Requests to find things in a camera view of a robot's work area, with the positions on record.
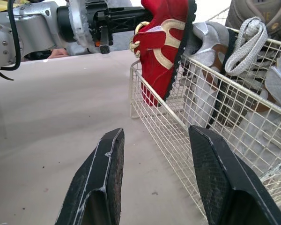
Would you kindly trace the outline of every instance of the table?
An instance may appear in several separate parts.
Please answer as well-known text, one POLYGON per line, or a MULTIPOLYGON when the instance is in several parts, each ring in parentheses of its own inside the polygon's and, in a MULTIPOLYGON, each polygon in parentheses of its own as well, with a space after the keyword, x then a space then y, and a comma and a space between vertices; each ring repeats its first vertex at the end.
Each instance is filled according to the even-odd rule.
POLYGON ((198 225, 200 212, 140 120, 129 51, 25 62, 0 78, 0 224, 53 225, 104 133, 125 130, 121 225, 198 225))

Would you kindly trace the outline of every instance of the shoe sole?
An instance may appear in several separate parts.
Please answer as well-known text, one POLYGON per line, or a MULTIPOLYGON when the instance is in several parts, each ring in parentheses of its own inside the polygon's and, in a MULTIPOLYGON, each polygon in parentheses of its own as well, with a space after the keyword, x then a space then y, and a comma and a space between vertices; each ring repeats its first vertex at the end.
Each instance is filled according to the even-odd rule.
POLYGON ((192 23, 195 21, 196 19, 196 13, 197 12, 197 4, 195 0, 188 0, 188 15, 187 15, 187 20, 185 23, 185 29, 184 29, 184 34, 180 43, 180 46, 178 48, 178 53, 175 57, 175 61, 174 61, 174 72, 172 75, 172 79, 171 82, 167 88, 167 93, 165 94, 165 97, 163 98, 164 101, 167 100, 167 98, 170 96, 170 91, 173 90, 173 83, 176 80, 176 76, 179 70, 179 64, 181 61, 181 55, 183 54, 187 41, 189 39, 189 37, 193 37, 195 36, 194 33, 191 34, 192 32, 192 23))

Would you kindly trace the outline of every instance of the wire basket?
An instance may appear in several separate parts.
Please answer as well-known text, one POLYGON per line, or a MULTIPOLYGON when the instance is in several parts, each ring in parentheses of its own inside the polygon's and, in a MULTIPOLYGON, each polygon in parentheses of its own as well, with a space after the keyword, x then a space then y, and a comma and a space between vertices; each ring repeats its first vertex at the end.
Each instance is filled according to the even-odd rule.
MULTIPOLYGON (((224 10, 211 21, 224 24, 228 11, 224 10)), ((281 42, 269 39, 258 54, 258 62, 246 71, 247 76, 235 80, 185 57, 166 102, 141 76, 140 62, 131 66, 130 115, 142 120, 204 216, 188 135, 190 124, 207 127, 222 135, 231 150, 254 170, 275 202, 281 205, 281 108, 265 100, 261 88, 246 82, 247 77, 258 77, 263 83, 260 74, 265 75, 275 65, 280 53, 281 42), (206 102, 209 93, 198 85, 202 72, 206 74, 203 77, 208 74, 213 77, 210 83, 220 84, 216 87, 217 94, 210 95, 214 98, 211 105, 206 102), (146 100, 158 101, 158 106, 146 104, 142 87, 150 91, 146 100)))

